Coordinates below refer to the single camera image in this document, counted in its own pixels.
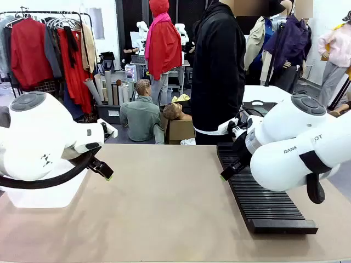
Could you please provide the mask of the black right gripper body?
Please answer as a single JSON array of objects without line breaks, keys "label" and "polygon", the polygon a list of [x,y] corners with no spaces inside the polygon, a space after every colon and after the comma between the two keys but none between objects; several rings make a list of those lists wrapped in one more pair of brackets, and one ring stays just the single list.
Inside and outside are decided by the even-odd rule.
[{"label": "black right gripper body", "polygon": [[251,160],[251,153],[246,146],[247,134],[241,134],[233,143],[232,150],[236,156],[234,159],[235,163],[240,165],[249,165]]}]

